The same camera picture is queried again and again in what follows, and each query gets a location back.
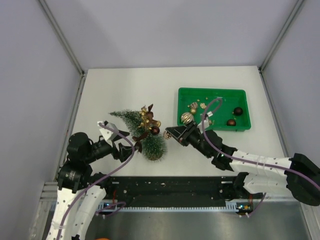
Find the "small green christmas tree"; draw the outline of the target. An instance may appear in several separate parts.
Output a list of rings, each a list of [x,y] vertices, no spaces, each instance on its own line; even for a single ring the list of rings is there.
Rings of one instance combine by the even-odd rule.
[[[110,115],[121,118],[133,138],[133,136],[139,137],[144,131],[142,128],[139,128],[140,123],[142,122],[140,111],[114,111],[111,112]],[[142,140],[141,143],[142,154],[146,157],[146,159],[150,161],[160,160],[167,152],[165,139],[162,135],[160,135],[160,133],[158,135],[152,135],[151,133],[149,133],[149,135],[144,140]]]

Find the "brown ribbon gold berry garland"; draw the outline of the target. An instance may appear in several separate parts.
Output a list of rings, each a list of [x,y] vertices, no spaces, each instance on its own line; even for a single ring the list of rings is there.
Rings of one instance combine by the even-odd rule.
[[[139,125],[140,129],[143,129],[143,133],[140,136],[133,136],[132,139],[135,142],[134,148],[139,152],[142,153],[142,143],[141,141],[144,140],[150,133],[150,127],[156,121],[154,118],[154,113],[152,112],[154,104],[149,105],[148,107],[142,107],[141,111],[139,112],[141,116],[141,123]]]

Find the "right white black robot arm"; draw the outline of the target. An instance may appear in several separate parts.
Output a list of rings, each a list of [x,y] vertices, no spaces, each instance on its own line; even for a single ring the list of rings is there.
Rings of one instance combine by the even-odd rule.
[[[239,198],[249,194],[293,196],[309,206],[320,204],[320,169],[308,157],[266,157],[223,144],[215,131],[204,129],[194,121],[167,127],[166,132],[182,146],[191,145],[223,171],[237,173],[233,192]]]

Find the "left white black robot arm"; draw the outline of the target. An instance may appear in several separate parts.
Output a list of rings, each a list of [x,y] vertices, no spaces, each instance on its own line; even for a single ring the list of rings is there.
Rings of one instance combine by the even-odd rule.
[[[103,198],[114,191],[107,182],[108,174],[95,173],[91,163],[112,155],[124,163],[130,159],[135,148],[115,142],[127,139],[129,132],[108,126],[100,129],[102,135],[92,142],[84,132],[74,133],[68,140],[67,161],[57,177],[56,206],[47,234],[48,240],[83,240]]]

